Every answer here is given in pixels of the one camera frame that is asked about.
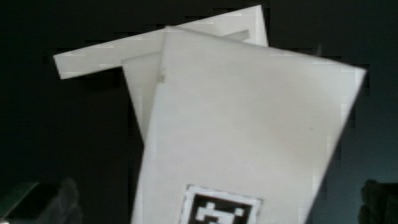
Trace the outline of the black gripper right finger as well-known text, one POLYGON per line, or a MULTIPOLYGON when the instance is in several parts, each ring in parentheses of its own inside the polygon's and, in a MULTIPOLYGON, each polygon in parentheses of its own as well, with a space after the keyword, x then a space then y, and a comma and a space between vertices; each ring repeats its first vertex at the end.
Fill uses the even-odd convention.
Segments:
POLYGON ((359 224, 398 224, 398 183, 369 180, 360 198, 359 224))

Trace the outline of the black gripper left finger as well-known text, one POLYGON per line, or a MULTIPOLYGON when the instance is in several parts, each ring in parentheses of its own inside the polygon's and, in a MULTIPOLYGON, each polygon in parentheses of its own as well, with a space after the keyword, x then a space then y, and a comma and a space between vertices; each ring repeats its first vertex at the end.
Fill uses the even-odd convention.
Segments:
POLYGON ((76 182, 25 182, 0 194, 0 224, 83 224, 76 182))

